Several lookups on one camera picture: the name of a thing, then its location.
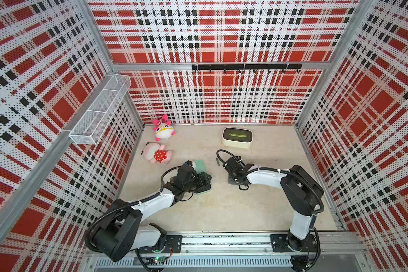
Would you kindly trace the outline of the green nail clipper case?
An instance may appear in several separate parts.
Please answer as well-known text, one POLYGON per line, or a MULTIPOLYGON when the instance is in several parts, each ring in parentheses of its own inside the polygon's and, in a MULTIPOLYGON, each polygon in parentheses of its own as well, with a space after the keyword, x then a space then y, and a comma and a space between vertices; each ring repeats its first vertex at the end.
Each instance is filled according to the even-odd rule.
POLYGON ((197 172, 196 188, 194 194, 203 194, 211 190, 212 177, 206 172, 206 166, 203 160, 193 161, 194 169, 197 172))

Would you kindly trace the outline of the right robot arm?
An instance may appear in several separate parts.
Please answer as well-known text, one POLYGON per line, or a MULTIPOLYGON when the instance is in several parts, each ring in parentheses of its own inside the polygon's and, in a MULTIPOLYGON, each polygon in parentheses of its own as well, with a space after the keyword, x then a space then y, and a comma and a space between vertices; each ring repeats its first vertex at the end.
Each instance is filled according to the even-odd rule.
POLYGON ((325 209, 322 201, 324 190, 307 171, 299 165, 280 170, 244 164, 239 156, 221 163, 240 189, 248 189, 250 185, 266 185, 283 190, 294 210, 288 237, 296 242, 306 240, 314 229, 317 216, 325 209))

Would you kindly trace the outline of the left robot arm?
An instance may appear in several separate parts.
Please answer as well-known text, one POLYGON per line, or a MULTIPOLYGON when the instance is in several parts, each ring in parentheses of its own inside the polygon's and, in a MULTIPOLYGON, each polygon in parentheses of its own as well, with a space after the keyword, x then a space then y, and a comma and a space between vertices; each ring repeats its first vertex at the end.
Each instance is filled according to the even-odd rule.
POLYGON ((164 175, 173 171, 177 174, 169 181, 161 176, 159 190, 150 196, 132 202, 115 200, 88 226, 84 236, 86 247, 105 254, 114 262, 123 259, 130 251, 139 252, 141 249, 161 253, 168 248, 173 252, 166 230, 154 223, 144 226, 142 222, 161 210, 184 202, 187 193, 195 195, 211 189, 211 176, 198 172, 191 161, 167 170, 164 175))

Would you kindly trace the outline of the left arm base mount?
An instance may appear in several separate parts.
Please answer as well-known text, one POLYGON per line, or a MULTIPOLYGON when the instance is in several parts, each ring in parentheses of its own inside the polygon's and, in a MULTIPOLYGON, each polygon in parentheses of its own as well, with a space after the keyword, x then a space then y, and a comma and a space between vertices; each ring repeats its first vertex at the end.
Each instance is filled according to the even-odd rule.
POLYGON ((182 245, 182 235, 163 235, 159 241, 152 247, 139 248, 139 253, 180 253, 182 245))

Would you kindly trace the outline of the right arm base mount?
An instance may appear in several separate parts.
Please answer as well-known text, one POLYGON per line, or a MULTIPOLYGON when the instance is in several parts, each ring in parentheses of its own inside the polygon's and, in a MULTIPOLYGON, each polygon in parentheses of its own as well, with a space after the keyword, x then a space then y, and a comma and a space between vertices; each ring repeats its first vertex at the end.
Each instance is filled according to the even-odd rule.
POLYGON ((308 253, 317 250, 318 242, 314 234, 308 234, 304 240, 288 234, 272 234, 270 243, 275 253, 308 253))

